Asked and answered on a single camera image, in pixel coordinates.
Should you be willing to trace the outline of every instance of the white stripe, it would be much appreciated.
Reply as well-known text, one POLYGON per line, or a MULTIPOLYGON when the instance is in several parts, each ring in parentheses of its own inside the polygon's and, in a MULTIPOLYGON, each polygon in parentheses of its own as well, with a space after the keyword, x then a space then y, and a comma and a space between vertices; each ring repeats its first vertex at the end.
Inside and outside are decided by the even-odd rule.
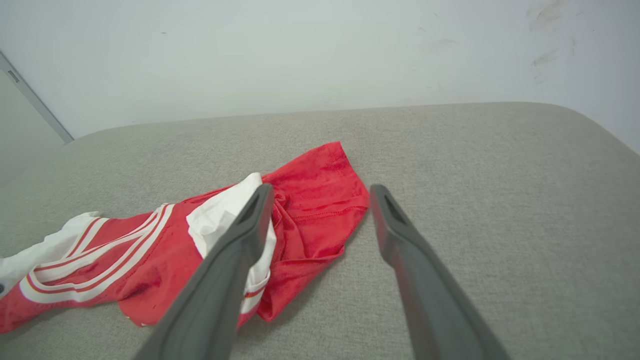
POLYGON ((242 300, 242 304, 240 304, 240 313, 246 314, 249 311, 251 311, 260 302, 260 299, 262 298, 263 293, 264 293, 264 289, 262 289, 262 291, 260 291, 254 297, 244 298, 242 300))
POLYGON ((69 255, 73 256, 73 255, 82 253, 82 251, 84 249, 86 249, 87 246, 89 246, 89 244, 91 243, 91 241, 93 240, 95 235, 98 233, 98 231, 100 231, 100 228, 104 225, 105 222, 107 222, 107 220, 109 220, 109 219, 108 218, 100 218, 98 221, 96 221, 93 224, 93 226, 91 226, 91 229, 89 230, 89 232, 86 234, 86 236, 84 237, 84 239, 80 243, 80 246, 78 246, 76 251, 72 252, 69 255))
POLYGON ((160 216, 156 216, 156 218, 154 219, 153 222, 150 222, 149 220, 151 220, 154 216, 156 212, 154 211, 151 216, 149 216, 146 221, 138 226, 137 228, 135 228, 132 231, 129 231, 128 234, 125 234, 121 237, 119 237, 118 239, 115 239, 113 241, 110 241, 109 243, 103 244, 99 247, 99 250, 96 250, 94 252, 92 252, 91 254, 78 259, 77 261, 72 261, 71 263, 62 265, 62 266, 58 266, 56 268, 51 268, 51 269, 46 269, 46 270, 39 270, 38 268, 43 268, 43 267, 47 267, 47 266, 51 266, 51 265, 57 265, 60 263, 64 263, 65 261, 69 261, 70 259, 75 259, 75 258, 79 258, 80 256, 82 256, 82 254, 76 254, 75 256, 72 256, 71 258, 67 258, 67 259, 62 259, 59 261, 53 261, 51 263, 47 263, 47 264, 42 264, 38 267, 35 268, 35 270, 37 271, 37 276, 38 276, 38 281, 40 282, 48 282, 48 281, 54 281, 54 280, 58 280, 58 279, 62 279, 63 277, 69 276, 72 272, 86 266, 89 265, 91 263, 93 263, 95 260, 97 260, 99 257, 101 257, 102 255, 104 255, 107 251, 111 250, 113 247, 116 247, 117 245, 121 244, 121 243, 125 243, 127 241, 131 241, 139 236, 144 236, 146 235, 151 229, 153 229, 153 226, 159 221, 159 217, 160 216))
POLYGON ((82 231, 78 232, 78 235, 76 237, 76 240, 74 241, 74 243, 71 245, 71 247, 69 247, 69 250, 65 253, 65 255, 62 257, 62 259, 67 258, 71 255, 71 252, 76 248, 76 246, 78 246, 78 242, 80 241, 80 239, 82 238, 82 235, 84 235, 84 233, 86 232, 87 228, 89 228, 91 225, 95 225, 93 223, 93 219, 91 219, 88 223, 86 223, 86 227, 84 229, 82 229, 82 231))
POLYGON ((151 245, 153 245, 153 243, 155 242, 156 238, 163 231, 163 229, 164 229, 164 227, 165 227, 165 225, 167 223, 167 220, 171 216, 172 209, 173 209, 173 204, 170 204, 170 205, 166 206, 166 211, 164 212, 164 216, 162 216, 162 219, 160 220, 160 223, 156 227, 156 230, 151 234, 151 236, 149 236, 149 238, 147 238, 147 240, 145 240, 141 244, 140 248, 133 254, 131 259, 129 259, 123 265, 122 268, 118 269, 112 276, 109 276, 106 279, 104 279, 104 281, 102 281, 96 287, 94 287, 94 288, 92 288, 90 290, 87 290, 87 291, 83 291, 83 292, 73 291, 73 290, 76 290, 76 289, 81 289, 81 288, 85 288, 85 287, 87 287, 89 285, 92 285, 92 284, 96 283, 98 280, 100 280, 103 277, 107 276, 107 274, 110 273, 110 271, 115 269, 120 263, 122 263, 124 261, 124 259, 133 251, 133 249, 135 249, 137 244, 139 244, 142 241, 142 239, 144 239, 144 238, 140 238, 138 241, 136 241, 136 243, 134 245, 132 245, 129 248, 129 250, 115 264, 111 265, 111 267, 109 267, 105 272, 100 274, 98 277, 95 277, 92 280, 84 282, 84 283, 81 283, 81 284, 60 284, 60 285, 55 285, 55 286, 45 286, 35 278, 35 274, 33 273, 33 271, 30 273, 31 280, 34 282, 34 285, 37 286, 40 289, 43 289, 43 290, 73 289, 72 291, 64 291, 64 292, 61 292, 61 293, 40 293, 40 292, 36 291, 35 289, 33 289, 31 287, 31 285, 29 284, 29 281, 25 277, 20 282, 20 290, 22 291, 22 294, 27 299, 29 299, 29 300, 31 300, 33 302, 39 302, 39 303, 44 303, 44 304, 51 304, 51 303, 54 303, 54 302, 61 302, 61 301, 67 301, 67 300, 74 300, 74 301, 77 301, 77 302, 82 302, 82 301, 87 301, 87 300, 93 299, 97 295, 100 295, 106 288, 109 287, 109 285, 113 284, 121 276, 126 274, 135 264, 137 264, 142 259, 142 257, 147 253, 149 248, 151 248, 151 245))

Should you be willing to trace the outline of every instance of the white fabric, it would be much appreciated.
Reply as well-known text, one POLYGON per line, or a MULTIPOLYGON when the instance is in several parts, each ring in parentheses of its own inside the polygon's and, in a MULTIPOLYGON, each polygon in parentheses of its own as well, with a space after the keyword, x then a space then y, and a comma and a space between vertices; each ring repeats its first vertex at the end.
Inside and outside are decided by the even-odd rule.
POLYGON ((14 256, 0 259, 0 284, 4 286, 0 296, 6 295, 37 265, 60 260, 70 252, 86 227, 97 219, 98 215, 97 211, 78 215, 69 220, 57 233, 45 236, 41 243, 14 256))
MULTIPOLYGON (((203 258, 213 249, 261 184, 260 173, 254 172, 240 183, 211 197, 187 215, 189 235, 203 258)), ((245 294, 257 291, 267 283, 275 247, 276 233, 273 230, 273 222, 269 221, 264 250, 258 262, 249 269, 244 287, 245 294)))

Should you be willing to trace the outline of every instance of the gray cushion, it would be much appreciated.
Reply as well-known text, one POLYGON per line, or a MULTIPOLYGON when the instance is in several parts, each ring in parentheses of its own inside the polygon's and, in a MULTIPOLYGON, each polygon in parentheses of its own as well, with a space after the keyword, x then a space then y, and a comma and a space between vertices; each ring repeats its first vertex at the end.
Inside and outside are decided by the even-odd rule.
MULTIPOLYGON (((515 359, 640 357, 640 157, 574 111, 529 103, 257 115, 78 139, 0 190, 0 256, 70 217, 129 217, 340 140, 387 185, 515 359)), ((128 359, 151 328, 117 304, 51 311, 0 336, 7 359, 128 359)), ((346 252, 233 359, 411 358, 367 215, 346 252)))

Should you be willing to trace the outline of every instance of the red clothing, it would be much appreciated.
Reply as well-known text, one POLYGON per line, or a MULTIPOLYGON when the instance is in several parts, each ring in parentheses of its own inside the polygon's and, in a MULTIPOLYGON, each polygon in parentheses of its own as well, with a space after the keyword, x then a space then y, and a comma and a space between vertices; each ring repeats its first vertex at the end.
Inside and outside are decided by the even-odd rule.
MULTIPOLYGON (((270 322, 335 258, 361 221, 369 194, 340 143, 306 152, 262 177, 273 185, 276 245, 261 298, 241 314, 270 322)), ((56 307, 118 301, 136 325, 158 322, 200 264, 186 216, 226 188, 128 219, 95 218, 59 261, 36 266, 0 299, 0 332, 56 307)))

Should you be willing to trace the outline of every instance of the red garment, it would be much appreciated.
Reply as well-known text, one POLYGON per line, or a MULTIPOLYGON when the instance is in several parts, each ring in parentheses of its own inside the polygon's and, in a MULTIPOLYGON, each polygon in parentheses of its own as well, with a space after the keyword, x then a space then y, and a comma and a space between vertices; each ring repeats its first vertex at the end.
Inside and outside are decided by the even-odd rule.
MULTIPOLYGON (((271 275, 256 311, 270 322, 335 258, 358 225, 369 194, 340 146, 329 143, 262 178, 275 191, 276 247, 271 275)), ((0 299, 0 332, 56 307, 118 301, 139 326, 164 315, 202 258, 186 216, 226 188, 164 204, 128 219, 97 218, 78 234, 61 261, 37 266, 0 299)))

